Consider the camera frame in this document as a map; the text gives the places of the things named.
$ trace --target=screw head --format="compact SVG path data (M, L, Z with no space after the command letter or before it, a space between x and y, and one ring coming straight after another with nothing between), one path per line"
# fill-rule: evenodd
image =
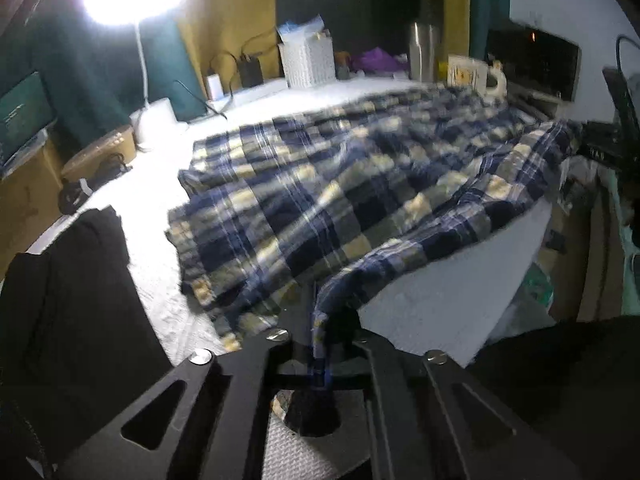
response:
M281 343L282 341L286 341L287 339L289 339L289 332L287 332L283 328L272 328L267 332L267 335L265 337L269 341Z
M213 359L213 354L206 348L196 348L189 356L189 361L195 365L205 365Z
M427 361L432 365L443 365L447 362L447 354L442 350L429 350L427 352Z

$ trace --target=brown box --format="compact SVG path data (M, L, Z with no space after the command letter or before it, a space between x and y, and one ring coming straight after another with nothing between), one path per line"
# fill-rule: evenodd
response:
M100 163L112 153L121 153L125 164L129 164L135 158L136 145L131 126L116 128L76 153L62 168L62 178L75 182L94 176Z
M0 181L0 280L15 254L26 251L60 217L61 168L47 139Z

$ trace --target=checkered fabric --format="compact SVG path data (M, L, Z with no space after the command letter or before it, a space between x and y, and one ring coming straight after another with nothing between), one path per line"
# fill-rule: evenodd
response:
M322 358L332 312L527 210L573 138L566 123L443 86L274 118L194 144L178 176L190 200L167 235L229 349L317 284Z

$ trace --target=black cloth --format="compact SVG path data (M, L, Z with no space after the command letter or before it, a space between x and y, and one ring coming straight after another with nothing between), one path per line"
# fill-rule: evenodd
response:
M8 269L0 399L17 403L51 463L171 369L128 263L120 218L107 208L85 212L43 254L18 254Z
M640 317L565 322L480 351L468 370L585 479L636 479Z

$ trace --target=desk lamp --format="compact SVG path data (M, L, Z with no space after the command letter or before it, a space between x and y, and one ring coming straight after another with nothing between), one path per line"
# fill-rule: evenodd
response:
M149 104L148 78L146 75L145 54L140 41L140 21L145 18L159 16L176 7L182 0L82 0L87 13L103 25L133 25L136 33L142 83L144 105L142 110L132 115L136 140L144 148L158 140L161 132L176 125L175 116L169 99L161 99Z

